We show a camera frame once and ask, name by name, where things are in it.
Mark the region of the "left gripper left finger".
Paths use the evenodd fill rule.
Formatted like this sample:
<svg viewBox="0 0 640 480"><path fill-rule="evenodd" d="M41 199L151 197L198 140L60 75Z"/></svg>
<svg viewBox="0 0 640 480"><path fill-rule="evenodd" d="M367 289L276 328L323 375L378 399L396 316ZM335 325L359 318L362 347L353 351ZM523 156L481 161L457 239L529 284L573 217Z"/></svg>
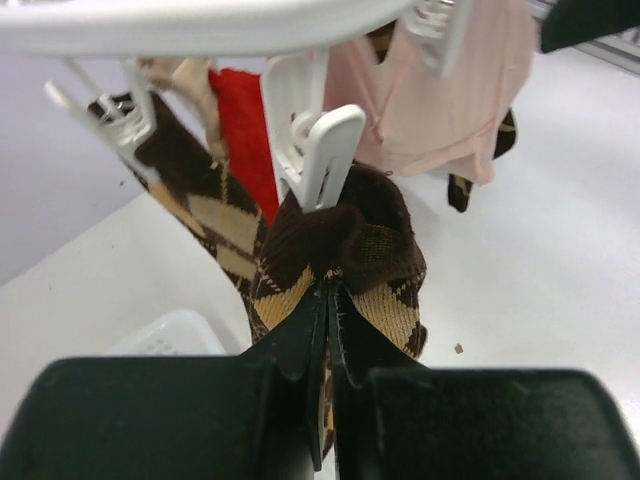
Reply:
<svg viewBox="0 0 640 480"><path fill-rule="evenodd" d="M1 446L5 479L310 479L322 467L324 289L237 356L55 361Z"/></svg>

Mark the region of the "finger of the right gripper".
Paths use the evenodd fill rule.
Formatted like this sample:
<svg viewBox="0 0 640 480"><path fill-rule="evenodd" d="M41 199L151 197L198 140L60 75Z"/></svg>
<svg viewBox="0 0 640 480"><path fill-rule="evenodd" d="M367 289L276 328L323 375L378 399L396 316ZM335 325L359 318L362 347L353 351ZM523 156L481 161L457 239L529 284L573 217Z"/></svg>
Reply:
<svg viewBox="0 0 640 480"><path fill-rule="evenodd" d="M561 0L540 27L541 52L574 47L639 26L639 0Z"/></svg>

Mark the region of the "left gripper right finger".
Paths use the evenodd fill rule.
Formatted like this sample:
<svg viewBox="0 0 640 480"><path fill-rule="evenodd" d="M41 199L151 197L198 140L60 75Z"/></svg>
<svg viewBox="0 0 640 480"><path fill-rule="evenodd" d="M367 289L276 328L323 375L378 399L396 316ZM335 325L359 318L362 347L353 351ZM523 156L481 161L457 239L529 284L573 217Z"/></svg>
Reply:
<svg viewBox="0 0 640 480"><path fill-rule="evenodd" d="M340 479L635 479L603 384L575 369L431 369L327 292Z"/></svg>

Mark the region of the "red sock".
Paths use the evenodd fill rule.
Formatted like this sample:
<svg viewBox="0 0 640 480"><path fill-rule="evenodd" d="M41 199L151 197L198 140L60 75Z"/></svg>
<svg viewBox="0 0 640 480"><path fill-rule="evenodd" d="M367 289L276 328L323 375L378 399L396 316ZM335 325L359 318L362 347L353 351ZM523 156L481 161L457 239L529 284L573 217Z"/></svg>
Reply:
<svg viewBox="0 0 640 480"><path fill-rule="evenodd" d="M243 70L211 69L208 80L218 100L222 133L233 175L271 224L279 209L263 110L260 76Z"/></svg>

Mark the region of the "white plastic sock hanger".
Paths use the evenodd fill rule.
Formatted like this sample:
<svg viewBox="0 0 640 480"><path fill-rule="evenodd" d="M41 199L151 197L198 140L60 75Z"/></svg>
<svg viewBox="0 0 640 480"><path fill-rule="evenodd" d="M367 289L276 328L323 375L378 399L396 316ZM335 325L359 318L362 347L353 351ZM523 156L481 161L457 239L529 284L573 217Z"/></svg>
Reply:
<svg viewBox="0 0 640 480"><path fill-rule="evenodd" d="M423 1L6 1L1 37L48 57L248 57L331 46L396 20L447 54L474 6L456 1L431 17Z"/></svg>

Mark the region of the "white hanger end clip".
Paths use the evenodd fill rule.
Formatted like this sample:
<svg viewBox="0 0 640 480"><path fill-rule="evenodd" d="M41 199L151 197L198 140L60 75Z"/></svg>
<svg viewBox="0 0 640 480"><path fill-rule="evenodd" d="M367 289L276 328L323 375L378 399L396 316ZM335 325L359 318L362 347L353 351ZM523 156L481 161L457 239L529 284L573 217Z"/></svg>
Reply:
<svg viewBox="0 0 640 480"><path fill-rule="evenodd" d="M62 62L96 96L102 113L94 115L51 80L44 85L49 99L114 150L134 173L148 183L157 183L160 180L159 173L139 161L135 154L136 149L156 132L158 125L151 92L147 89L137 60L124 58L120 61L130 99L119 103L96 83L76 59L64 57Z"/></svg>

